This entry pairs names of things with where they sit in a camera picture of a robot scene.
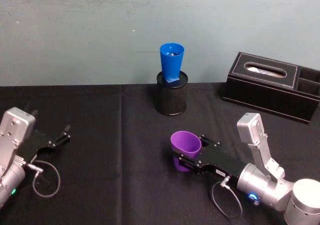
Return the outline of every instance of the black mesh cup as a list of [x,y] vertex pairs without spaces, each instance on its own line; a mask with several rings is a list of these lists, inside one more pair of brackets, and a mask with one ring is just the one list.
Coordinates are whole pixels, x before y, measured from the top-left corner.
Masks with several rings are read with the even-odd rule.
[[180,71],[179,80],[167,82],[160,72],[156,76],[157,94],[156,110],[164,115],[174,116],[182,114],[186,108],[188,76]]

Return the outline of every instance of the label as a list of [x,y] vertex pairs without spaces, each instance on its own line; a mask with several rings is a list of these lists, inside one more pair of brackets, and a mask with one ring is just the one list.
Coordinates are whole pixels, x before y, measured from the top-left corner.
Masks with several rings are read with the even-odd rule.
[[218,169],[216,169],[215,172],[216,172],[216,174],[219,174],[219,175],[222,176],[222,177],[225,177],[225,176],[226,176],[226,174],[225,174],[224,172],[219,171]]

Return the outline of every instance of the blue cup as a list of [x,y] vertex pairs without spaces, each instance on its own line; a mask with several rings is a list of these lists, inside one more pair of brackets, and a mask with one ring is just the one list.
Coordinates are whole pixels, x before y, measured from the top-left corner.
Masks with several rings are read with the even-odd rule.
[[178,43],[165,43],[160,47],[162,76],[168,82],[179,80],[185,48]]

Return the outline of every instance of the table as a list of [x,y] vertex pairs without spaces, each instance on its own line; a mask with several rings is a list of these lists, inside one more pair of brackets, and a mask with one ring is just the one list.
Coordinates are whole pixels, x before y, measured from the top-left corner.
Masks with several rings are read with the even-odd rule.
[[[226,219],[212,204],[208,190],[220,178],[175,169],[170,136],[179,130],[205,134],[222,150],[253,163],[238,135],[237,121],[254,109],[223,101],[224,83],[187,85],[187,109],[165,116],[154,107],[155,84],[0,87],[0,113],[18,107],[39,111],[36,128],[58,134],[70,124],[71,141],[58,154],[45,154],[61,175],[61,188],[50,199],[32,189],[28,171],[5,206],[1,224],[47,225],[274,225],[282,214],[255,206],[237,192],[243,216]],[[286,179],[320,181],[320,111],[309,125],[259,112],[272,157]],[[221,206],[237,212],[228,194]]]

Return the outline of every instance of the cable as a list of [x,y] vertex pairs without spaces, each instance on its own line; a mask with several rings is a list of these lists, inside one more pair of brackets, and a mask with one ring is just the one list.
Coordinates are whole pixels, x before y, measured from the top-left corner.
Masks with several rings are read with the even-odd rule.
[[240,208],[240,214],[237,215],[237,216],[229,216],[229,215],[227,215],[227,214],[220,208],[220,206],[217,204],[217,202],[216,202],[216,200],[215,200],[215,196],[214,196],[214,189],[215,189],[215,187],[216,187],[218,184],[221,184],[221,183],[222,183],[222,181],[216,182],[216,183],[212,186],[212,189],[211,189],[211,199],[212,199],[214,205],[217,207],[217,209],[219,209],[219,211],[220,211],[226,218],[228,218],[228,219],[237,219],[237,218],[240,218],[240,217],[242,216],[242,214],[243,214],[242,205],[241,205],[241,203],[240,203],[237,195],[235,194],[235,192],[232,191],[232,189],[231,189],[228,185],[223,186],[223,188],[228,189],[228,190],[232,193],[232,195],[235,197],[235,199],[236,199],[236,201],[237,201],[237,203],[238,203],[238,205],[239,205],[239,208]]
[[43,195],[43,194],[41,194],[40,192],[38,192],[38,191],[36,190],[35,183],[36,183],[36,179],[37,179],[37,177],[38,177],[38,175],[39,175],[39,172],[37,172],[37,173],[35,174],[34,179],[33,179],[33,182],[32,182],[33,190],[34,190],[34,192],[35,192],[37,195],[39,195],[40,197],[43,197],[43,198],[51,198],[51,197],[53,197],[53,196],[56,195],[57,192],[59,191],[59,189],[60,189],[60,184],[61,184],[60,174],[59,174],[58,170],[56,169],[55,166],[53,166],[51,163],[49,163],[49,162],[47,162],[47,161],[34,160],[33,162],[34,162],[34,163],[47,164],[47,165],[51,166],[51,167],[53,168],[53,170],[56,172],[57,177],[58,177],[58,186],[57,186],[56,190],[54,191],[54,193],[52,193],[52,194],[50,194],[50,195]]

